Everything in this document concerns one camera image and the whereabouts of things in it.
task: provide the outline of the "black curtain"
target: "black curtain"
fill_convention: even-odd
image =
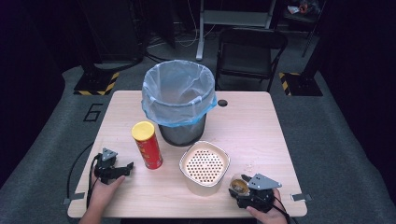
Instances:
[[[3,155],[0,186],[29,150],[61,99],[62,72],[80,65],[69,27],[74,27],[87,57],[99,62],[77,1],[0,3],[0,152]]]
[[[324,58],[320,72],[396,203],[396,3],[331,2],[331,16],[324,22],[321,35],[332,38],[327,39],[320,54]]]

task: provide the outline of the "chip can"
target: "chip can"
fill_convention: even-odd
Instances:
[[[154,125],[148,121],[136,123],[132,128],[132,137],[146,166],[151,170],[159,168],[163,164],[163,157],[158,147]]]

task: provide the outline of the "trash can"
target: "trash can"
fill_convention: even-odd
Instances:
[[[216,104],[215,79],[203,65],[174,60],[159,63],[146,73],[143,111],[173,146],[198,141],[204,133],[206,113]]]

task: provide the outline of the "wooden table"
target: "wooden table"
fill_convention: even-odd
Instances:
[[[201,138],[224,149],[231,158],[217,193],[200,197],[187,189],[178,164],[188,147],[167,144],[157,125],[163,165],[157,170],[146,168],[131,136],[138,121],[148,120],[141,108],[141,91],[114,93],[76,193],[87,191],[91,161],[106,147],[119,153],[116,167],[133,161],[134,169],[116,192],[105,217],[250,217],[248,211],[238,208],[228,191],[231,178],[238,173],[260,173],[280,182],[283,186],[279,191],[288,213],[292,217],[304,216],[305,202],[290,198],[291,194],[301,193],[301,189],[271,96],[262,91],[218,91],[217,97],[228,105],[217,105],[207,113]],[[68,215],[82,217],[85,204],[86,193],[84,199],[71,202]]]

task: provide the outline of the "trash bag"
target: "trash bag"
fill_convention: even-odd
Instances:
[[[193,125],[216,104],[215,80],[203,65],[174,60],[159,63],[146,73],[142,108],[159,125]]]

